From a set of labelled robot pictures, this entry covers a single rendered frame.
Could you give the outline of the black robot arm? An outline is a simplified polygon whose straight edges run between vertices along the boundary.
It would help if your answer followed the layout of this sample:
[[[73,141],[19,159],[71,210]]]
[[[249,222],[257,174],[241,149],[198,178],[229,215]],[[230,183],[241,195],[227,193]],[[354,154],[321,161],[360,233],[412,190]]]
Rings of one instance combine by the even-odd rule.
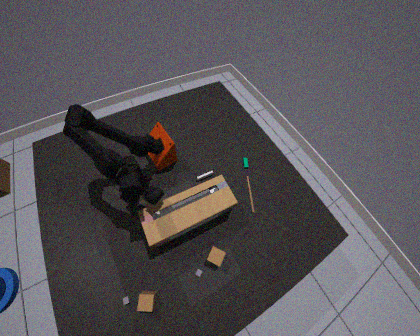
[[[155,139],[154,136],[148,134],[144,138],[131,136],[101,120],[96,120],[90,111],[77,104],[69,106],[64,121],[63,134],[69,136],[93,159],[94,166],[103,176],[117,185],[120,184],[119,191],[123,192],[120,196],[122,200],[136,204],[139,201],[139,196],[143,194],[141,181],[143,173],[135,161],[134,155],[122,158],[119,153],[105,149],[85,130],[91,130],[118,142],[139,157],[146,156],[148,152],[158,155],[164,149],[161,137]]]

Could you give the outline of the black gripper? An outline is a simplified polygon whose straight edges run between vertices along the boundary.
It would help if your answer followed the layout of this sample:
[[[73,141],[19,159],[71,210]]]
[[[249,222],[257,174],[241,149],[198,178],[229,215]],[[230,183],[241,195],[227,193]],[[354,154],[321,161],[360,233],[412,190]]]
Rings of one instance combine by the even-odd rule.
[[[143,194],[141,195],[145,196],[143,196],[142,198],[147,200],[151,204],[156,204],[163,197],[164,192],[159,187],[149,187],[151,183],[146,180],[146,177],[147,175],[143,173],[141,177]]]

